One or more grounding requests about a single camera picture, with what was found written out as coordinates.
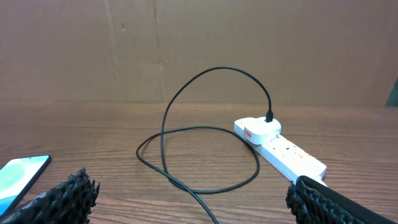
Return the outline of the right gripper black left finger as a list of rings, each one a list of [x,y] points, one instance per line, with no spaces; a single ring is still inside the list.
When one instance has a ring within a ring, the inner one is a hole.
[[[1,218],[1,224],[88,224],[100,184],[86,169]]]

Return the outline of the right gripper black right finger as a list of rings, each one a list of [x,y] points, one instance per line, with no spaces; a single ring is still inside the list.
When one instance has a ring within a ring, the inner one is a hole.
[[[285,201],[297,224],[397,224],[304,175]]]

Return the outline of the Galaxy S24+ smartphone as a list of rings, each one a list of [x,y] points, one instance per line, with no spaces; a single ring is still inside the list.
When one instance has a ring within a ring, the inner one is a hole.
[[[51,161],[50,155],[22,157],[1,167],[1,218],[16,207]]]

